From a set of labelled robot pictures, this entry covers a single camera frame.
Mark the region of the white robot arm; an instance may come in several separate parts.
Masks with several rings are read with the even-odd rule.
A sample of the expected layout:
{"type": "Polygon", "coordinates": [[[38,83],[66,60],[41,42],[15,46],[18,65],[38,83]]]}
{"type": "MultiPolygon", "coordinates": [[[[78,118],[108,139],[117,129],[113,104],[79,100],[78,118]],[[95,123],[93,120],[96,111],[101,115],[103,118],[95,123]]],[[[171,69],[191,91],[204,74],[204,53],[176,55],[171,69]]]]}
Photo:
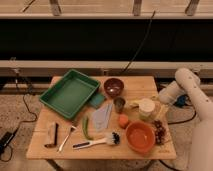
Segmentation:
{"type": "Polygon", "coordinates": [[[175,80],[158,94],[158,100],[172,105],[186,94],[200,122],[192,135],[187,171],[213,171],[213,102],[200,88],[200,78],[187,68],[175,72],[175,80]]]}

